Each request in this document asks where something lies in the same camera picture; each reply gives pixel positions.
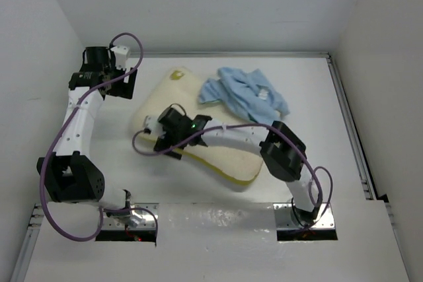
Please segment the cream pillow yellow edge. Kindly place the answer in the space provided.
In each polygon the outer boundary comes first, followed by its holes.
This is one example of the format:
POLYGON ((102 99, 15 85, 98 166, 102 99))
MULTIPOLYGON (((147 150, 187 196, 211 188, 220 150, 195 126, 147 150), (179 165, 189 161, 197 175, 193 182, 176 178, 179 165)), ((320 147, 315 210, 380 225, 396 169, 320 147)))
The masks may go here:
POLYGON ((132 115, 130 131, 151 151, 173 159, 188 156, 237 187, 248 187, 263 165, 259 143, 264 128, 232 114, 220 102, 199 102, 204 81, 174 67, 153 87, 132 115))

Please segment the light blue pillowcase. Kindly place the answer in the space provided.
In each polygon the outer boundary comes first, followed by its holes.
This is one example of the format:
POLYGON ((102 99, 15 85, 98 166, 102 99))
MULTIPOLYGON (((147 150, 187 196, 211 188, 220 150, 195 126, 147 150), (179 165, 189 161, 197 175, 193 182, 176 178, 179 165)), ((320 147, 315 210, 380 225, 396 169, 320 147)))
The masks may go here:
POLYGON ((216 79, 209 78, 202 84, 198 102, 220 102, 244 120, 268 125, 290 114, 285 98, 259 69, 246 73, 234 67, 220 67, 216 79))

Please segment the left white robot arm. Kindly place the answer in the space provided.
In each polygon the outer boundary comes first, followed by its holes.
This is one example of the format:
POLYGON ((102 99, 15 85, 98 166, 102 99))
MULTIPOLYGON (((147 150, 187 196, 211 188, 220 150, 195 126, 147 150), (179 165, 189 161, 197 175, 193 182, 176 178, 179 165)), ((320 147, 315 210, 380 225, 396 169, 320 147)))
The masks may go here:
POLYGON ((125 190, 116 188, 89 158, 95 118, 106 96, 131 99, 136 74, 99 88, 126 72, 130 56, 125 46, 87 47, 80 70, 69 81, 65 119, 70 123, 47 163, 45 187, 56 203, 86 203, 104 209, 123 209, 125 190))

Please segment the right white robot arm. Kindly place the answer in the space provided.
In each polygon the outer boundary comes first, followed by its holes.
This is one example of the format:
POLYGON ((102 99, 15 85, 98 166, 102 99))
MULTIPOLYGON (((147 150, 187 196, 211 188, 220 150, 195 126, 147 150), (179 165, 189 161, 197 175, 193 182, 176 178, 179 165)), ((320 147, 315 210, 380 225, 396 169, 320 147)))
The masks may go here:
POLYGON ((206 115, 190 118, 169 106, 159 116, 148 116, 145 128, 157 135, 153 150, 176 159, 177 151, 191 147, 225 147, 262 158, 269 173, 286 183, 293 199, 293 214, 305 228, 325 212, 323 189, 305 154, 306 146, 284 123, 226 125, 206 115))

